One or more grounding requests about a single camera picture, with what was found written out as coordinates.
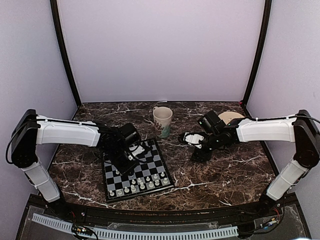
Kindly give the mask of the black grey chessboard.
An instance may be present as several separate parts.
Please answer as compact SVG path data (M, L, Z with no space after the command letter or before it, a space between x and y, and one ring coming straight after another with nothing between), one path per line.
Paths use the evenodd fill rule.
M116 174L116 168L110 161L103 163L102 172L105 198L108 204L168 190L174 187L174 181L167 168L157 140L155 138L149 138L142 143L149 147L149 150L137 156L141 162L134 168L132 175L123 176ZM164 178L167 178L167 184L163 183ZM145 189L143 190L140 189L141 182L145 185ZM149 187L150 182L153 182L154 187ZM131 185L138 187L136 192L131 191ZM129 189L128 193L124 192L125 187ZM117 190L122 190L122 195L118 195ZM110 196L109 191L113 191L114 196Z

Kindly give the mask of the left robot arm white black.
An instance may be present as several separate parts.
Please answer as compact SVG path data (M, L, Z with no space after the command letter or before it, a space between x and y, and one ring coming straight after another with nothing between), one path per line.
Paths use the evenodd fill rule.
M28 109L12 132L5 158L8 164L24 172L58 217L67 218L71 208L48 172L58 146L98 148L125 175L137 164L132 146L140 139L132 123L112 127L93 121L50 118Z

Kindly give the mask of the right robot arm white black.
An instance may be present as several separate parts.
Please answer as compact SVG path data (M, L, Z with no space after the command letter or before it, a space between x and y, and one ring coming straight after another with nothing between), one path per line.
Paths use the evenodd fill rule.
M198 120L204 132L185 133L182 139L203 153L236 143L265 142L280 171L255 205L255 213L266 217L274 202L319 163L319 122L305 109L288 116L240 117L229 122L210 111Z

